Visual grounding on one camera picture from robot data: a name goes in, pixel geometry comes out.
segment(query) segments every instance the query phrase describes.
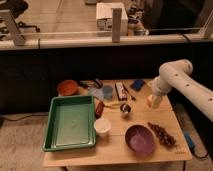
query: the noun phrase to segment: purple bowl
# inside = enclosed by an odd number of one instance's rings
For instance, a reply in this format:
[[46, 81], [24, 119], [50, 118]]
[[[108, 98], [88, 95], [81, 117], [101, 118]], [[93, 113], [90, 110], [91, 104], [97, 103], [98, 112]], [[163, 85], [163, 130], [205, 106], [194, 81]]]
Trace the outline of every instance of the purple bowl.
[[155, 149], [151, 131], [142, 125], [133, 125], [128, 128], [125, 140], [127, 146], [138, 155], [147, 156]]

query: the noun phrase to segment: grapes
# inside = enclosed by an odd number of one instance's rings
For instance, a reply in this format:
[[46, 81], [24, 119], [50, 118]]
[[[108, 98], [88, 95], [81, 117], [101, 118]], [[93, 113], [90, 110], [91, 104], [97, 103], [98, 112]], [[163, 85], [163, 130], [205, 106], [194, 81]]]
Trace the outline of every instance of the grapes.
[[162, 145], [166, 146], [167, 148], [171, 148], [175, 145], [176, 140], [173, 136], [167, 133], [165, 128], [150, 122], [148, 122], [148, 126], [155, 132], [155, 135]]

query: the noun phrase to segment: table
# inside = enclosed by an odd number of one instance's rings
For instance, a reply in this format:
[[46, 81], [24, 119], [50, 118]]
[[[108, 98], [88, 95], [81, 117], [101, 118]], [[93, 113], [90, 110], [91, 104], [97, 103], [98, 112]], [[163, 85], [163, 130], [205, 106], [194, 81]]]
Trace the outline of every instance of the table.
[[[151, 94], [149, 80], [144, 80], [146, 84], [139, 92], [129, 88], [133, 80], [106, 80], [104, 84], [114, 87], [116, 81], [123, 81], [131, 94], [137, 99], [134, 102], [128, 98], [127, 103], [132, 107], [130, 118], [122, 118], [119, 107], [116, 109], [104, 108], [102, 117], [108, 118], [112, 125], [108, 138], [97, 137], [96, 145], [92, 148], [45, 152], [44, 167], [168, 162], [192, 158], [168, 97], [163, 97], [159, 108], [151, 109], [146, 102], [147, 97]], [[79, 92], [80, 94], [86, 93], [83, 89], [79, 89]], [[117, 100], [116, 91], [113, 91], [112, 100]], [[159, 143], [154, 132], [152, 132], [156, 146], [155, 151], [147, 157], [136, 156], [127, 147], [124, 135], [130, 126], [141, 124], [148, 127], [147, 122], [159, 124], [166, 128], [167, 132], [176, 139], [177, 146], [167, 149]]]

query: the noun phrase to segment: orange object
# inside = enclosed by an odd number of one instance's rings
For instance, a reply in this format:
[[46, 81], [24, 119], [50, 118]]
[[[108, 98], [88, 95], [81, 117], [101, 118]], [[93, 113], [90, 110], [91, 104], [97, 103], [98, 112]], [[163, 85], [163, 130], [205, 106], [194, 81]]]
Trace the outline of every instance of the orange object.
[[74, 80], [65, 80], [58, 84], [57, 91], [61, 96], [71, 96], [78, 92], [78, 84]]

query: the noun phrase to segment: glass partition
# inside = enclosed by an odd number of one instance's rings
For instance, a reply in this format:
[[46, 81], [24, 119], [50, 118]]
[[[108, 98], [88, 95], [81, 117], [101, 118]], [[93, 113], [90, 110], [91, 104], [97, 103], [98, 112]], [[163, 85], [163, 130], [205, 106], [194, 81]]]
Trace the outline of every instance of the glass partition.
[[[212, 0], [0, 0], [26, 40], [106, 38], [111, 8], [122, 8], [121, 36], [197, 34], [213, 9]], [[10, 40], [0, 18], [1, 41]]]

